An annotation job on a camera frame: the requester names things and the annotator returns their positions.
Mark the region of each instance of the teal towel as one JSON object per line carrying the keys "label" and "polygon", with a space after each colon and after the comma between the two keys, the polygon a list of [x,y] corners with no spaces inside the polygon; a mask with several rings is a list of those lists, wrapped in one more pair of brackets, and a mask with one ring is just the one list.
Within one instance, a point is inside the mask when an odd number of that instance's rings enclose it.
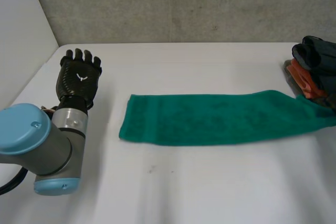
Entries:
{"label": "teal towel", "polygon": [[170,146],[243,144],[336,125],[336,115],[303,96],[131,95],[119,137]]}

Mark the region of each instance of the white logo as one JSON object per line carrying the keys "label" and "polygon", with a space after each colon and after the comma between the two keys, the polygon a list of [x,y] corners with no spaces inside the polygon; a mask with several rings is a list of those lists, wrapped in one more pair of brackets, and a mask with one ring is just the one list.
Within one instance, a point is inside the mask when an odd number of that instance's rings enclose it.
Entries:
{"label": "white logo", "polygon": [[84,80],[86,80],[86,79],[88,78],[87,76],[85,76],[85,77],[83,78],[83,77],[79,76],[79,74],[77,74],[77,77],[78,77],[78,79],[79,79],[80,81],[84,81]]}

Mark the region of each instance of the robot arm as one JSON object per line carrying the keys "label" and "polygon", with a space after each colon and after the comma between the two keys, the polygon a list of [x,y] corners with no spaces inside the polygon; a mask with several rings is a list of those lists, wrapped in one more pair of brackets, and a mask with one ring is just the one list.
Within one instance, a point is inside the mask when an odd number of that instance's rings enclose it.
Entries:
{"label": "robot arm", "polygon": [[0,111],[0,162],[22,165],[36,174],[41,195],[71,194],[79,186],[88,110],[101,75],[100,59],[76,49],[61,60],[56,93],[59,106],[49,116],[32,104]]}

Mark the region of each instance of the black cloth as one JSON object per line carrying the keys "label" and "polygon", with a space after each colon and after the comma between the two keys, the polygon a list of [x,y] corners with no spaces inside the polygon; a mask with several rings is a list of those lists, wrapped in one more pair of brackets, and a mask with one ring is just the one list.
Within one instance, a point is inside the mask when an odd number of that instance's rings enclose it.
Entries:
{"label": "black cloth", "polygon": [[305,36],[292,48],[293,57],[310,71],[319,89],[336,93],[336,44],[314,36]]}

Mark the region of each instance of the white tabletop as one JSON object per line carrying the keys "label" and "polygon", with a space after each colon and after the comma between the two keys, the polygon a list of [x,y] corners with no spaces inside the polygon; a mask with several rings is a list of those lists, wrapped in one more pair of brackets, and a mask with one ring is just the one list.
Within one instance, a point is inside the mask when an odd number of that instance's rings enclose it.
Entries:
{"label": "white tabletop", "polygon": [[[161,147],[119,140],[131,94],[293,96],[281,71],[293,43],[66,45],[16,99],[51,107],[67,49],[102,60],[77,193],[34,193],[35,176],[0,196],[0,223],[334,223],[335,128],[257,144]],[[1,165],[1,182],[18,167]]]}

